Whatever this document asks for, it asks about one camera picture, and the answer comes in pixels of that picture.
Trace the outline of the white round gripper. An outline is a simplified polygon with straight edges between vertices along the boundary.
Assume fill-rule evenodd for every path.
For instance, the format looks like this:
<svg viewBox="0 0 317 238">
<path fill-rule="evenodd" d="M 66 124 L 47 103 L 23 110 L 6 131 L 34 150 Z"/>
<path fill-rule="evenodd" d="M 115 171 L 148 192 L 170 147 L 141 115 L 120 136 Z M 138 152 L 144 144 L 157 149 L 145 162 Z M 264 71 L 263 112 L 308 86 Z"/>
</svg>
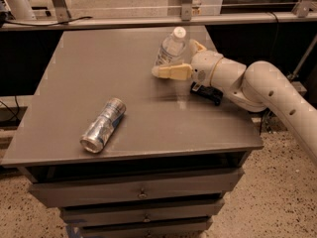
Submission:
<svg viewBox="0 0 317 238">
<path fill-rule="evenodd" d="M 191 65 L 182 63 L 155 66 L 152 69 L 153 76 L 173 80 L 188 80 L 192 76 L 194 82 L 203 86 L 210 86 L 212 73 L 223 56 L 213 51 L 207 51 L 202 44 L 193 39 L 189 40 L 189 48 Z"/>
</svg>

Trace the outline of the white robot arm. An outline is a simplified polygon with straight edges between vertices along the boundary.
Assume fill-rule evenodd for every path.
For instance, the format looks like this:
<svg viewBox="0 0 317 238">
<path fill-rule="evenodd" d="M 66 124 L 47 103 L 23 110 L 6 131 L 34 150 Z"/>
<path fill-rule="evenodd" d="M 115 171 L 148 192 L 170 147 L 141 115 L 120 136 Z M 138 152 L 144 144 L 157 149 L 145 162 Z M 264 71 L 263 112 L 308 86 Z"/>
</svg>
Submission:
<svg viewBox="0 0 317 238">
<path fill-rule="evenodd" d="M 317 164 L 317 109 L 277 67 L 263 60 L 246 66 L 206 49 L 195 40 L 190 41 L 189 46 L 191 62 L 157 65 L 153 75 L 174 80 L 191 79 L 200 86 L 212 86 L 251 112 L 271 110 Z"/>
</svg>

